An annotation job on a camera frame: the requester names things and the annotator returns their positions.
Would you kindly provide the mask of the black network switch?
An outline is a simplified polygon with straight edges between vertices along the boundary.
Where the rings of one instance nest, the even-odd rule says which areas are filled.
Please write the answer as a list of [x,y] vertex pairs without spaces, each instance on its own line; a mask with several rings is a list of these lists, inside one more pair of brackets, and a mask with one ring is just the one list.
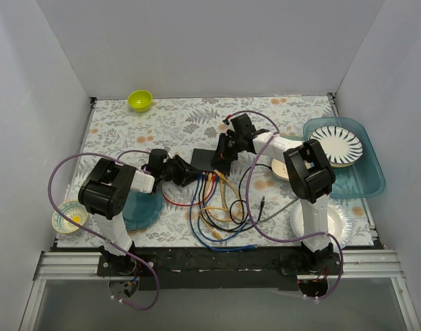
[[222,174],[229,175],[231,173],[231,164],[223,166],[212,166],[211,159],[214,155],[214,150],[205,150],[195,148],[192,153],[190,164],[197,169],[205,172],[213,172],[217,170]]

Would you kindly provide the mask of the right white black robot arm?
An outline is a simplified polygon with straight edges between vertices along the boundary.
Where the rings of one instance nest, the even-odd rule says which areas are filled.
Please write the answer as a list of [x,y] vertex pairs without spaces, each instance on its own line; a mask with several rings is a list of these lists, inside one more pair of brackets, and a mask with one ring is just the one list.
[[228,129],[219,135],[210,164],[214,169],[229,166],[244,151],[255,154],[254,161],[264,155],[285,163],[291,189],[302,207],[302,265],[310,274],[321,272],[333,256],[333,244],[327,235],[327,205],[335,174],[320,143],[315,139],[295,141],[278,132],[258,130],[246,113],[228,115],[223,123]]

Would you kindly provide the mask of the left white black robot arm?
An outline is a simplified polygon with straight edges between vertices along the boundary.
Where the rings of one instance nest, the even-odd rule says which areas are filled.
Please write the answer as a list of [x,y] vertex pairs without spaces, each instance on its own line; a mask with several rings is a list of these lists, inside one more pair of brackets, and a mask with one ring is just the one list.
[[96,216],[101,234],[111,240],[100,248],[106,263],[120,275],[132,274],[137,260],[128,253],[135,249],[128,231],[146,229],[158,220],[164,206],[163,183],[184,187],[201,174],[163,149],[151,150],[140,169],[101,158],[82,184],[78,200]]

